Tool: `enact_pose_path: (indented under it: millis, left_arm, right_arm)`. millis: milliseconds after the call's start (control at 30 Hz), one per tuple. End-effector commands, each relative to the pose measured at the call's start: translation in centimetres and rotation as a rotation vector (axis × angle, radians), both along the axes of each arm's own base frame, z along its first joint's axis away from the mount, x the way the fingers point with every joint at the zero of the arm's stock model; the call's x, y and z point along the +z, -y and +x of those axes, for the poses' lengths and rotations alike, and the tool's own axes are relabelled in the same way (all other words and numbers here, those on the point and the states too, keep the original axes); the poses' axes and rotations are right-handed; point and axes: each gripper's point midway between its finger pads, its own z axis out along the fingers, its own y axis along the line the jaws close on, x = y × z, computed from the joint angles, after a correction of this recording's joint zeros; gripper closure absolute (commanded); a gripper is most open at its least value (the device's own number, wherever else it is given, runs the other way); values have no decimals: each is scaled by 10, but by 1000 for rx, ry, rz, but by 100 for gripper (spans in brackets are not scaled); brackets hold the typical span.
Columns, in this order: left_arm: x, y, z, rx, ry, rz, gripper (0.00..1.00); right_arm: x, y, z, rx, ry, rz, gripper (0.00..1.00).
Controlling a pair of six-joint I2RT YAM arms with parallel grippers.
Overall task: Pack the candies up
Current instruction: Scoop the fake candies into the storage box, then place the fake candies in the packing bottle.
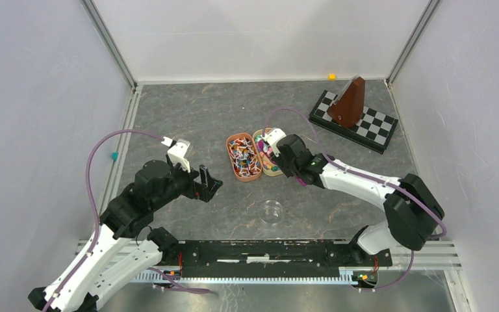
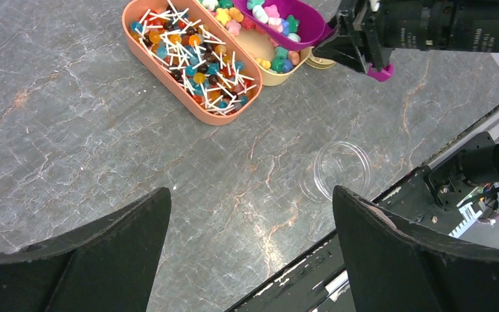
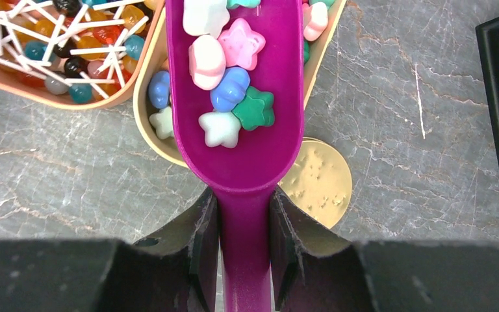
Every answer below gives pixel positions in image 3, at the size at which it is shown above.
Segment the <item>beige tray of star candies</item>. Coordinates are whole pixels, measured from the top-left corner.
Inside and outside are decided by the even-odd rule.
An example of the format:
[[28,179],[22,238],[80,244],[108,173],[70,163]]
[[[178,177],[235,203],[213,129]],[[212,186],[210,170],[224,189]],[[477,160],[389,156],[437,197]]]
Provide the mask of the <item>beige tray of star candies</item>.
[[[304,43],[304,107],[307,106],[326,48],[346,5],[345,1],[326,1],[325,3],[328,6],[327,27],[315,41]],[[156,17],[157,25],[150,32],[148,52],[145,59],[140,61],[142,67],[136,77],[133,111],[138,129],[149,146],[171,163],[187,167],[173,138],[171,110],[166,109],[166,112],[162,114],[161,110],[154,107],[150,100],[152,93],[167,90],[165,83],[169,78],[166,9],[159,10]]]

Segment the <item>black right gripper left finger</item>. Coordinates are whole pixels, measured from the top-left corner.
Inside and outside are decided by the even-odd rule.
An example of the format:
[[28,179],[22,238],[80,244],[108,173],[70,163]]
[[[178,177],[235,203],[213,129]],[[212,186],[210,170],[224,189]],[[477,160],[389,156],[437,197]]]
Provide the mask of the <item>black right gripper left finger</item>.
[[129,244],[0,239],[0,311],[213,311],[218,207],[210,189]]

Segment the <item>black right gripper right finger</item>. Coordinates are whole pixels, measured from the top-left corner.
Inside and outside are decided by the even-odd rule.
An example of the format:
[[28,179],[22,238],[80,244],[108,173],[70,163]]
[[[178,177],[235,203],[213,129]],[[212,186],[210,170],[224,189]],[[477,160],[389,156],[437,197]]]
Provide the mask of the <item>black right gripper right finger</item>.
[[270,200],[277,311],[499,311],[499,243],[346,240],[280,189]]

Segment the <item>magenta plastic scoop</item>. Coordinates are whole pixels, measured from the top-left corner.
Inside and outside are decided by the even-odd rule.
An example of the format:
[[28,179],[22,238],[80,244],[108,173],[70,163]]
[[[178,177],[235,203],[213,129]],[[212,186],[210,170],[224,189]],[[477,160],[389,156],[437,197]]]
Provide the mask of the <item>magenta plastic scoop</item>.
[[184,3],[166,2],[166,33],[177,147],[188,167],[213,191],[220,213],[226,311],[270,311],[268,206],[279,180],[300,150],[303,130],[303,14],[300,1],[263,1],[237,8],[262,34],[251,85],[274,95],[275,122],[244,131],[233,149],[209,148],[198,118],[212,109],[210,95],[189,73],[194,37],[182,26]]

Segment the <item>orange tray of lollipops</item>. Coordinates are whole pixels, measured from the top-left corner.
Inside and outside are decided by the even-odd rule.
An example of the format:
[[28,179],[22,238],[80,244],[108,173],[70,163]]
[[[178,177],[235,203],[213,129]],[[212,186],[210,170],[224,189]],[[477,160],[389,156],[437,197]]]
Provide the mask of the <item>orange tray of lollipops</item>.
[[119,105],[163,1],[0,1],[0,90],[61,109]]

